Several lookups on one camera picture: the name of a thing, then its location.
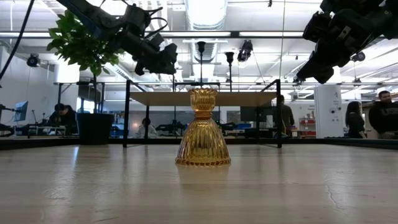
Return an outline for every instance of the black plant pot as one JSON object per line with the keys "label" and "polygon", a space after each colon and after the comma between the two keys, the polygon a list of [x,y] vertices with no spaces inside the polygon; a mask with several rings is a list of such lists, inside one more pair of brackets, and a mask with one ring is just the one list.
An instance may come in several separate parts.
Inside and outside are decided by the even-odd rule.
{"label": "black plant pot", "polygon": [[76,120],[80,144],[102,145],[108,143],[113,115],[78,113],[76,114]]}

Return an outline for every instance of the wooden table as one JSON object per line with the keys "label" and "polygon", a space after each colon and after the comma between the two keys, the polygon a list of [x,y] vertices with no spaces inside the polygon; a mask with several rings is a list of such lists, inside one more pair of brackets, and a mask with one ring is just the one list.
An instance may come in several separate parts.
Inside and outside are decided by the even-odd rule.
{"label": "wooden table", "polygon": [[[130,97],[146,106],[190,106],[187,92],[133,92]],[[218,93],[216,106],[262,106],[276,98],[275,92]]]}
{"label": "wooden table", "polygon": [[233,145],[226,167],[174,164],[176,145],[0,151],[4,224],[396,223],[396,151]]}

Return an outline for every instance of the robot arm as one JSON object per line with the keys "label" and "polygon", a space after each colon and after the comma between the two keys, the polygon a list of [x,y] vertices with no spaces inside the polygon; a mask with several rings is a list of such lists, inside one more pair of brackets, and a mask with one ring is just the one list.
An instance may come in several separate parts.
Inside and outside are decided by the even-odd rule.
{"label": "robot arm", "polygon": [[304,39],[317,45],[298,81],[314,77],[324,84],[333,67],[344,67],[358,54],[364,59],[361,51],[376,38],[398,35],[396,0],[323,0],[320,7],[323,12],[315,13],[304,30]]}
{"label": "robot arm", "polygon": [[145,36],[145,29],[151,21],[150,12],[145,11],[135,4],[128,5],[123,16],[112,16],[100,7],[93,6],[85,0],[57,0],[64,5],[81,23],[88,32],[96,38],[109,41],[115,49],[122,48],[131,54],[137,62],[136,73],[143,75],[143,69],[151,73],[174,74],[174,63],[177,61],[177,46],[170,44],[164,50],[159,45],[164,41],[159,34],[160,30]]}

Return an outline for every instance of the computer monitor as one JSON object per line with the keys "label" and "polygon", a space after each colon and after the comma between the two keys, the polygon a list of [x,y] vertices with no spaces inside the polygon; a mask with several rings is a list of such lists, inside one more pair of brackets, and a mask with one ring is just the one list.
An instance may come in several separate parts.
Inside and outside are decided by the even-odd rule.
{"label": "computer monitor", "polygon": [[15,104],[14,121],[25,121],[27,112],[27,101]]}

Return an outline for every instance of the dark jacket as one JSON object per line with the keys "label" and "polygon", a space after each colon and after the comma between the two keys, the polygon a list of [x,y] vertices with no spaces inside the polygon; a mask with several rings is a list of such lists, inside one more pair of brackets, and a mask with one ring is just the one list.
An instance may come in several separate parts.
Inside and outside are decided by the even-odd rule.
{"label": "dark jacket", "polygon": [[282,121],[286,128],[294,125],[292,109],[287,105],[282,105]]}
{"label": "dark jacket", "polygon": [[68,108],[68,112],[65,115],[58,115],[57,112],[51,114],[49,118],[49,123],[51,125],[61,125],[69,127],[76,126],[76,111],[74,111],[69,105],[65,105],[65,107]]}
{"label": "dark jacket", "polygon": [[375,102],[369,111],[369,122],[380,134],[398,131],[398,103]]}
{"label": "dark jacket", "polygon": [[346,118],[346,122],[347,127],[349,127],[348,137],[363,138],[360,133],[365,131],[365,121],[362,119],[361,115],[357,113],[350,113]]}

